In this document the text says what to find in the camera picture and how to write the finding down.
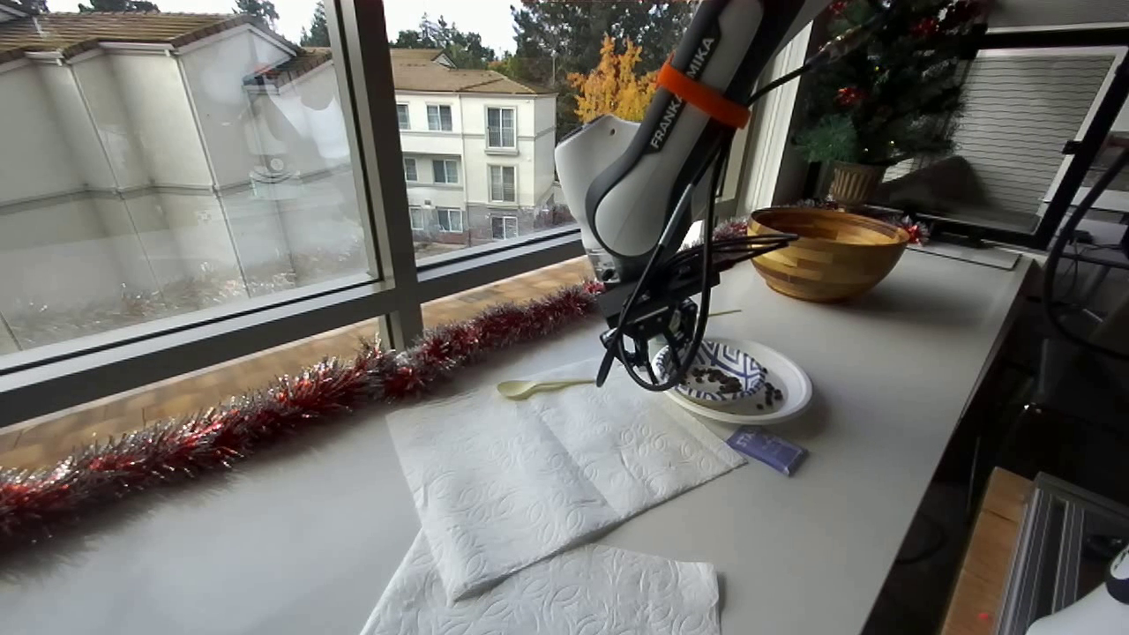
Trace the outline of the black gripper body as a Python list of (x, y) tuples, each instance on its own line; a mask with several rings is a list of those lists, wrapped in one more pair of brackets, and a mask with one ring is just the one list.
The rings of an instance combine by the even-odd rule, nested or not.
[(722, 250), (706, 240), (655, 253), (635, 283), (609, 287), (595, 308), (608, 318), (599, 378), (622, 365), (632, 378), (685, 378), (711, 320), (711, 291)]

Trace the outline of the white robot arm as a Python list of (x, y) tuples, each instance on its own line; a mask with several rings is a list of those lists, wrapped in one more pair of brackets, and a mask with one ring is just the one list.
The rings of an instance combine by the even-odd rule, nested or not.
[(602, 360), (646, 392), (680, 385), (720, 271), (786, 238), (713, 238), (713, 183), (762, 94), (758, 74), (827, 0), (702, 0), (639, 124), (595, 116), (555, 149), (558, 183), (602, 283)]

